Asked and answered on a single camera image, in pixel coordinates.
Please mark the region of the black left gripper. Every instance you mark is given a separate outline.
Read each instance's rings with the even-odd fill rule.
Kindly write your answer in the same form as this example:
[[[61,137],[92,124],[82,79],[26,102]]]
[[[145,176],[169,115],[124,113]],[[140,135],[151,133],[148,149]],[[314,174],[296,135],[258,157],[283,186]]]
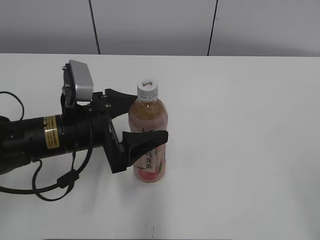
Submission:
[[[89,102],[76,101],[70,64],[65,64],[62,70],[63,135],[89,154],[93,148],[103,147],[112,173],[125,171],[143,155],[168,142],[166,130],[123,132],[122,143],[119,142],[112,120],[127,114],[138,97],[108,88],[93,91]]]

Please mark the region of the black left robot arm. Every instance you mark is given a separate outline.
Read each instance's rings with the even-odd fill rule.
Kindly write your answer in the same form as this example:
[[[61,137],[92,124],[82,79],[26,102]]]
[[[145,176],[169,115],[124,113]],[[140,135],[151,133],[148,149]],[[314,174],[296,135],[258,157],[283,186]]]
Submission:
[[[95,92],[88,65],[70,60],[63,67],[62,113],[0,124],[2,174],[43,158],[102,147],[111,171],[119,173],[165,144],[168,132],[123,132],[118,140],[113,119],[129,112],[135,95],[110,88]]]

